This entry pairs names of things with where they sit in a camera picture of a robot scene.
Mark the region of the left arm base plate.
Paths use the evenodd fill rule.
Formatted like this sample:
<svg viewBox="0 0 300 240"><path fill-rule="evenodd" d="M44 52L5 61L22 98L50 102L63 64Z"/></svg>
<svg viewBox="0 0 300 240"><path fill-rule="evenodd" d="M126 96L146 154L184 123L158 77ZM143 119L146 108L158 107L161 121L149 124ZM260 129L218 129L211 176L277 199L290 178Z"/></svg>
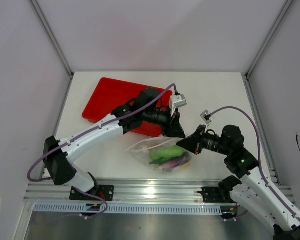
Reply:
<svg viewBox="0 0 300 240"><path fill-rule="evenodd" d="M86 194L80 193L74 187L70 190L69 199L72 201L96 201L95 197L88 196L97 196L105 201L112 201L114 197L115 186L114 185L99 185L99 188L95 187L88 191Z"/></svg>

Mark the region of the purple eggplant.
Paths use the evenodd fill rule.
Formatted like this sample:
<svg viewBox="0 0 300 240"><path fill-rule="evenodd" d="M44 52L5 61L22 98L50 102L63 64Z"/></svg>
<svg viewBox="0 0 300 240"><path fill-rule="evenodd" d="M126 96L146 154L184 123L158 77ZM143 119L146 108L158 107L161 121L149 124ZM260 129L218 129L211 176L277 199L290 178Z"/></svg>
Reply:
<svg viewBox="0 0 300 240"><path fill-rule="evenodd" d="M175 169L177 167L183 166L187 162L188 162L187 157L177 157L177 158L174 158L174 159L160 165L158 168L161 171L172 170L172 169Z"/></svg>

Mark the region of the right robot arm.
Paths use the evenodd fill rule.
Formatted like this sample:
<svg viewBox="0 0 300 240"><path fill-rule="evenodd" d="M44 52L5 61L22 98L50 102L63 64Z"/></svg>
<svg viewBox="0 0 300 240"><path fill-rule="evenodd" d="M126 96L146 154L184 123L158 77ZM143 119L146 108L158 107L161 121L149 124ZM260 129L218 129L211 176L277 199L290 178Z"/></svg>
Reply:
<svg viewBox="0 0 300 240"><path fill-rule="evenodd" d="M221 136L210 134L200 125L177 145L195 155L209 150L225 155L232 173L218 184L218 196L235 202L268 227L275 240L300 240L300 210L259 168L259 161L244 147L239 127L227 125Z"/></svg>

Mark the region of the clear zip top bag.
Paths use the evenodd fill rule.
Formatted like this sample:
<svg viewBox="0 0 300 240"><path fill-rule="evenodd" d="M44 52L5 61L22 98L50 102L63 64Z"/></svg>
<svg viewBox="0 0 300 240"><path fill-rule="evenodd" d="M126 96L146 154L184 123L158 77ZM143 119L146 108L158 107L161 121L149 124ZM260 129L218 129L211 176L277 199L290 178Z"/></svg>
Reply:
<svg viewBox="0 0 300 240"><path fill-rule="evenodd" d="M177 146L181 138L152 137L141 140L126 151L147 168L172 173L187 168L192 163L193 154Z"/></svg>

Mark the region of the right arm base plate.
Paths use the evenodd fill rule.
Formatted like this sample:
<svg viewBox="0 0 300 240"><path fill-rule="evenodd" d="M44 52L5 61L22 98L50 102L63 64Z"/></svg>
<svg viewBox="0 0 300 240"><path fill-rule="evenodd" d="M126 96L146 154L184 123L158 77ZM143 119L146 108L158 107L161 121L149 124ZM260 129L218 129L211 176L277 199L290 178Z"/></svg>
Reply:
<svg viewBox="0 0 300 240"><path fill-rule="evenodd" d="M199 191L197 191L197 193L202 196L204 203L223 203L223 204L235 203L235 201L231 199L230 189L224 186L202 187Z"/></svg>

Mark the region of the yellow lemon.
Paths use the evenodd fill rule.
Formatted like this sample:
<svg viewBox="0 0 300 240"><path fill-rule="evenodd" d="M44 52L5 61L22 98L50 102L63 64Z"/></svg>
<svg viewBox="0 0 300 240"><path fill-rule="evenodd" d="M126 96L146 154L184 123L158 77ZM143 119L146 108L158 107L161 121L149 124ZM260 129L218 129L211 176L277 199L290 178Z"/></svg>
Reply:
<svg viewBox="0 0 300 240"><path fill-rule="evenodd" d="M188 168L191 164L192 164L192 161L190 160L189 162L187 162L187 163L185 163L184 165L182 165L182 168L186 169L186 168Z"/></svg>

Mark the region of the small dark green cucumber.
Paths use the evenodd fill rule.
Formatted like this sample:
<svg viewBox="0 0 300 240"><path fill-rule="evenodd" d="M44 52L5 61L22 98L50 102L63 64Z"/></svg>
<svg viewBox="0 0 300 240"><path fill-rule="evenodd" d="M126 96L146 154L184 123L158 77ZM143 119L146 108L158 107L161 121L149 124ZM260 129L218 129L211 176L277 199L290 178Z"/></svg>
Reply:
<svg viewBox="0 0 300 240"><path fill-rule="evenodd" d="M159 158L159 159L156 159L156 160L153 160L151 162L149 162L150 165L163 165L167 162L169 162L171 159L170 158Z"/></svg>

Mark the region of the light green gourd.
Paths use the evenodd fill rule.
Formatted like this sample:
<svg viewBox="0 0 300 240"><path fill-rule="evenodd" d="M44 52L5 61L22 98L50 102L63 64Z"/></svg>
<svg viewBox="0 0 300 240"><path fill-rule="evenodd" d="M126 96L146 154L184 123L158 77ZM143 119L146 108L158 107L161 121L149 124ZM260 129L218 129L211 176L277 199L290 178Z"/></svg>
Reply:
<svg viewBox="0 0 300 240"><path fill-rule="evenodd" d="M152 161L160 159L160 158L174 158L174 157L179 157L184 153L184 149L177 146L169 146L169 147L160 147L160 148L155 148L150 152L150 159Z"/></svg>

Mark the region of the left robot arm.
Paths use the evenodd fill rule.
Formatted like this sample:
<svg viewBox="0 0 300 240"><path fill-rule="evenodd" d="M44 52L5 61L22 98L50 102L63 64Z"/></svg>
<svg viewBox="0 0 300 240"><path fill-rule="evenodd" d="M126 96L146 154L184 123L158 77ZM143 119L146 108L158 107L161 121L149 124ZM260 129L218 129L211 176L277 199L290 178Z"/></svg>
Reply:
<svg viewBox="0 0 300 240"><path fill-rule="evenodd" d="M47 138L43 162L53 183L56 186L69 184L87 200L93 200L99 193L97 180L91 173L74 166L74 162L92 147L139 128L143 123L159 126L164 137L184 139L179 108L186 106L186 98L177 92L170 96L168 106L158 107L163 95L148 87L86 130L60 140L54 136Z"/></svg>

